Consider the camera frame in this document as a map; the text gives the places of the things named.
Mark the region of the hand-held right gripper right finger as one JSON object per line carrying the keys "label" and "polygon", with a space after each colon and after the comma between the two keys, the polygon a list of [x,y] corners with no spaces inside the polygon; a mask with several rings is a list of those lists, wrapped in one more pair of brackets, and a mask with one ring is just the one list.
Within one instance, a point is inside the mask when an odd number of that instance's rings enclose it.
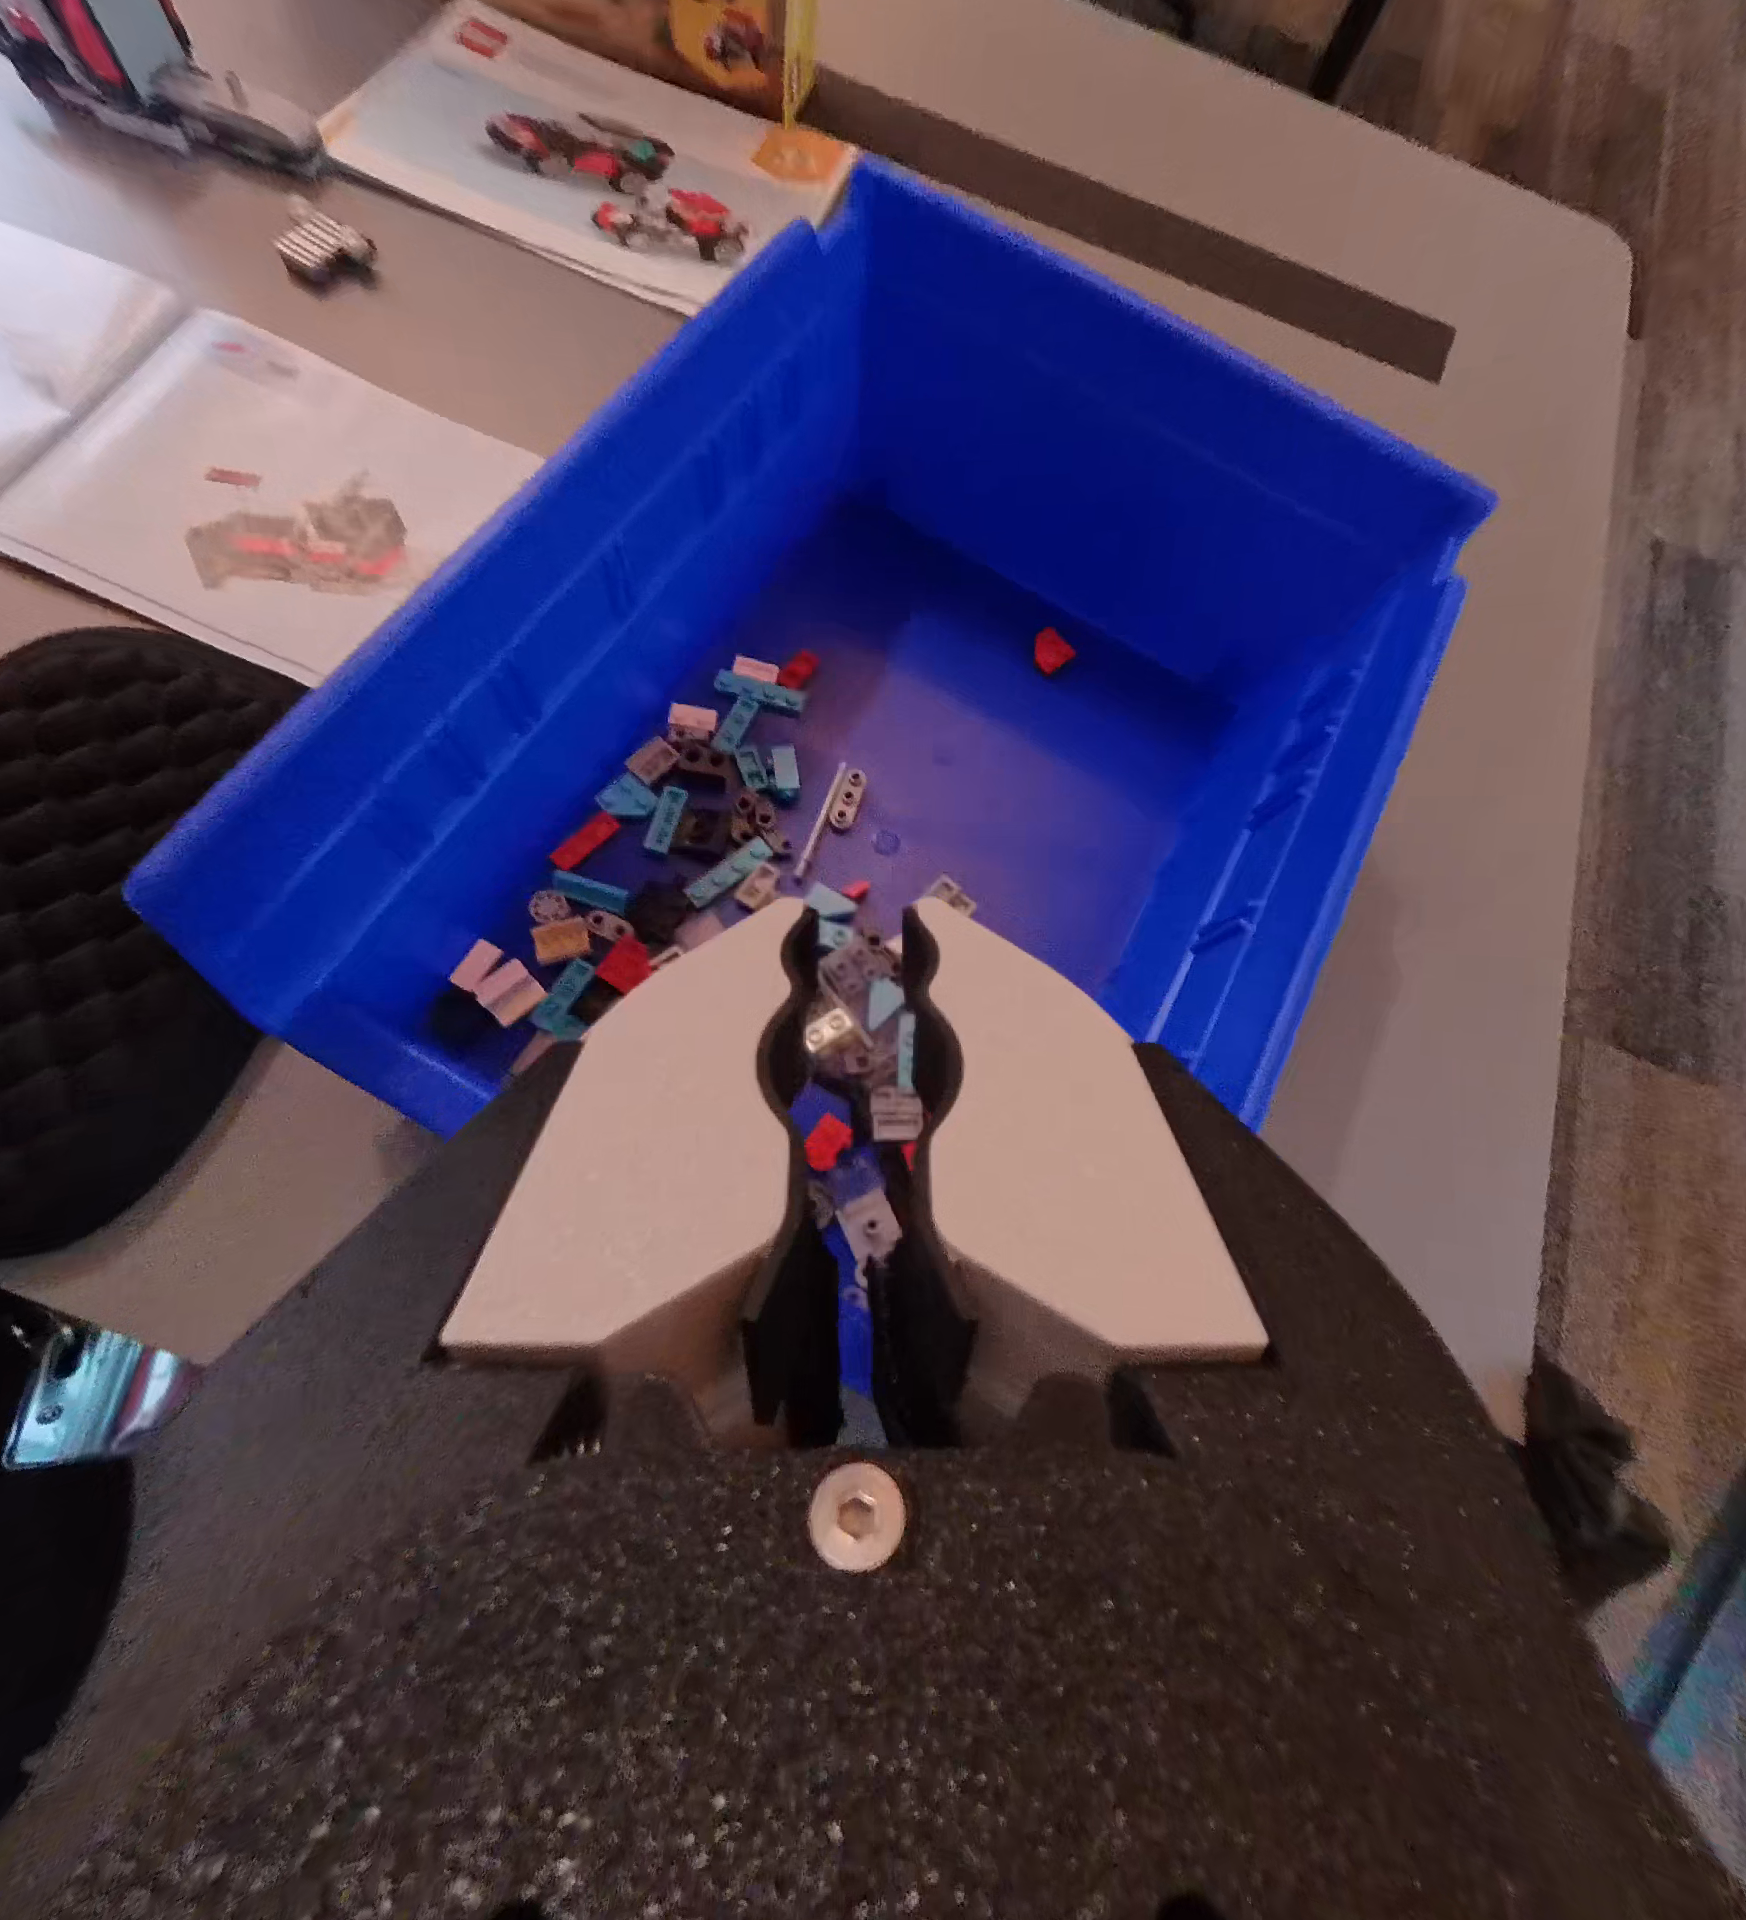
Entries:
{"label": "hand-held right gripper right finger", "polygon": [[888,1435],[959,1444],[1046,1380],[1265,1361],[1152,1053],[949,901],[906,909],[902,981],[923,1119],[873,1273]]}

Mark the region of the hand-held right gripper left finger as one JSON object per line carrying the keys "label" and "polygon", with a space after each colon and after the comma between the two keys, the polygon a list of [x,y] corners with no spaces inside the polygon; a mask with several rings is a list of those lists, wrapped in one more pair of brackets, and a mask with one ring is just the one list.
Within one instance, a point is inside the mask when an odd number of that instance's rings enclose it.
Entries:
{"label": "hand-held right gripper left finger", "polygon": [[441,1330],[471,1365],[666,1380],[716,1432],[832,1435],[832,1289],[769,1036],[813,992],[783,898],[546,1053],[565,1080]]}

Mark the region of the pile of small lego pieces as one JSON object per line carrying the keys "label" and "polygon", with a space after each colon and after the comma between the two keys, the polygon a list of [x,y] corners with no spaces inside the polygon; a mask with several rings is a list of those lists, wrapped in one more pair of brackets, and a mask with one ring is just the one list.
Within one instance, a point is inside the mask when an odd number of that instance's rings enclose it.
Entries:
{"label": "pile of small lego pieces", "polygon": [[546,882],[515,912],[515,943],[476,940],[435,994],[424,1031],[459,1060],[505,1030],[525,1068],[546,1044],[581,1041],[638,985],[783,895],[815,918],[817,983],[801,1015],[808,1081],[791,1101],[810,1215],[846,1245],[844,1296],[868,1304],[869,1275],[910,1225],[928,1105],[918,1006],[902,942],[869,916],[865,879],[813,875],[821,840],[859,824],[868,775],[844,762],[804,775],[793,725],[813,702],[821,656],[737,656],[710,702],[677,702],[592,811],[549,852]]}

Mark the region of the blue plastic bin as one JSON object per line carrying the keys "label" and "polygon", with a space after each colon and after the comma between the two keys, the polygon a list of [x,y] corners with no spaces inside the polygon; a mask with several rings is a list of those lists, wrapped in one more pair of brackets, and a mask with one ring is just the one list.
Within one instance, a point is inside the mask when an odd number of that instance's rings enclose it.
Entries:
{"label": "blue plastic bin", "polygon": [[[882,166],[796,228],[129,882],[261,1030],[448,1139],[476,940],[737,656],[821,656],[813,875],[949,901],[1256,1126],[1452,633],[1477,483]],[[1032,659],[1052,625],[1076,647]]]}

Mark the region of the lego instruction booklet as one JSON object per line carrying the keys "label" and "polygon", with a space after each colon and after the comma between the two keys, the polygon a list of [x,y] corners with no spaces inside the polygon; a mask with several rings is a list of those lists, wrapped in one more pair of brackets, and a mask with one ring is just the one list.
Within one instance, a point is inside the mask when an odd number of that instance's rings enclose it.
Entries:
{"label": "lego instruction booklet", "polygon": [[315,686],[539,466],[0,223],[0,559]]}
{"label": "lego instruction booklet", "polygon": [[340,174],[691,317],[859,151],[450,5],[320,125]]}

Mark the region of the small grey lego sub-assembly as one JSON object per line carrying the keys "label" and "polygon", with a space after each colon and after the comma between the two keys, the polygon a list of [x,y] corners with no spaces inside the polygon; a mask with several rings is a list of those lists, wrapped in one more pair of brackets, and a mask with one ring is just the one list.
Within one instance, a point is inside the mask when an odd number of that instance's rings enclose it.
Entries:
{"label": "small grey lego sub-assembly", "polygon": [[287,278],[309,291],[324,294],[348,280],[372,284],[379,275],[376,241],[304,198],[289,198],[273,252]]}

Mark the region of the closed lego instruction booklet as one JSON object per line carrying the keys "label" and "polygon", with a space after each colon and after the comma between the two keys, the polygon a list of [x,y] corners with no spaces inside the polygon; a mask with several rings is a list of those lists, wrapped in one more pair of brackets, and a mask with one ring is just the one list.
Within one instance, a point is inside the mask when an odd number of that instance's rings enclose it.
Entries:
{"label": "closed lego instruction booklet", "polygon": [[320,125],[340,174],[691,317],[859,151],[450,5]]}

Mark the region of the yellow lego set box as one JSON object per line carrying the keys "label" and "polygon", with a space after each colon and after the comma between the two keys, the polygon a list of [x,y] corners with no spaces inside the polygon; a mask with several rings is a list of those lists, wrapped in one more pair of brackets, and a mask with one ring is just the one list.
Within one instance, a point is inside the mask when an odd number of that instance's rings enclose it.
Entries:
{"label": "yellow lego set box", "polygon": [[817,3],[496,3],[560,42],[791,125],[813,94]]}

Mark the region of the black and red lego truck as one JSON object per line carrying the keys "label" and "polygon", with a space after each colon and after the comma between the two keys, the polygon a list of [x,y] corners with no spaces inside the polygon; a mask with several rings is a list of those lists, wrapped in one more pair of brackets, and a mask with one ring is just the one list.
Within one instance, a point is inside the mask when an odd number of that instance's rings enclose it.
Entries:
{"label": "black and red lego truck", "polygon": [[0,3],[0,59],[46,108],[179,154],[222,152],[301,179],[327,162],[314,116],[204,66],[171,3]]}

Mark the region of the black quilted pad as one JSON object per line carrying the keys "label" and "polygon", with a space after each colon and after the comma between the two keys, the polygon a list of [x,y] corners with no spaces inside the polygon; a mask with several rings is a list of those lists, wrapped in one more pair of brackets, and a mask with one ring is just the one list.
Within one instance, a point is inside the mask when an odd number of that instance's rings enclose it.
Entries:
{"label": "black quilted pad", "polygon": [[137,628],[0,657],[0,1261],[130,1211],[247,1068],[258,1030],[125,882],[301,695]]}

